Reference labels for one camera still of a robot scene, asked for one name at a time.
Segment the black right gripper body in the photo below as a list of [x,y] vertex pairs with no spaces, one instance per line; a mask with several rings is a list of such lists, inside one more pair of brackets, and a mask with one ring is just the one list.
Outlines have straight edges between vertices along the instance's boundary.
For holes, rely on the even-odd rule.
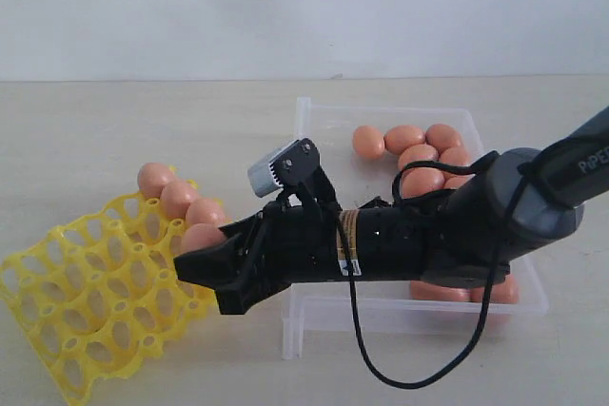
[[302,206],[251,216],[232,225],[237,243],[237,279],[232,292],[241,301],[263,301],[293,283],[340,281],[335,207],[319,217]]

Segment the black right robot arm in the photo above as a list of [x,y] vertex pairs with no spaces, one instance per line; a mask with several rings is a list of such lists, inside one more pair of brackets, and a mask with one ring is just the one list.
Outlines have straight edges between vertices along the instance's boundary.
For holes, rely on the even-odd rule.
[[179,280],[211,289],[242,315],[294,283],[423,280],[471,288],[502,282],[513,260],[572,235],[584,204],[608,189],[608,114],[544,150],[491,152],[457,173],[458,189],[342,208],[318,148],[302,138],[249,172],[267,197],[226,225],[223,242],[176,257]]

